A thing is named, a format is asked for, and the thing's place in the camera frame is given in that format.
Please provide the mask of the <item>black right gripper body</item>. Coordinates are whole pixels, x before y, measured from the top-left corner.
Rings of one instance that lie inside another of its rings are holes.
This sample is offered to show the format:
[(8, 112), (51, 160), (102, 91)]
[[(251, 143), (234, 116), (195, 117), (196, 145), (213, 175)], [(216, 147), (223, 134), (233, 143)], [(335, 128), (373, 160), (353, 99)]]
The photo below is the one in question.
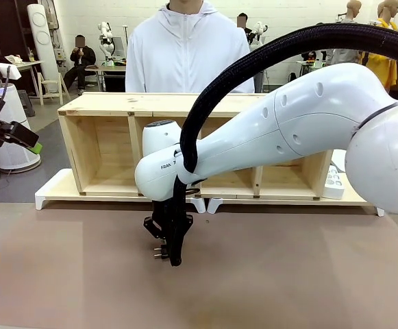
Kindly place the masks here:
[(153, 201), (152, 220), (160, 227), (167, 228), (171, 219), (171, 200)]

